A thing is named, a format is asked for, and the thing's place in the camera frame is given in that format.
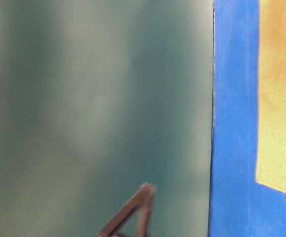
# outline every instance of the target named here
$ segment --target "blurry object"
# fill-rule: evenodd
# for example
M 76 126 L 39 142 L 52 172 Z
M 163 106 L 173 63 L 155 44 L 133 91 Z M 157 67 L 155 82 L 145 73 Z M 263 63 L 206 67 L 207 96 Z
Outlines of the blurry object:
M 99 237 L 111 237 L 119 231 L 132 215 L 141 208 L 136 228 L 136 237 L 146 237 L 149 217 L 152 210 L 155 187 L 143 184 L 138 192 L 127 201 L 118 214 L 100 231 Z
M 0 1 L 0 237 L 206 237 L 211 110 L 210 0 Z

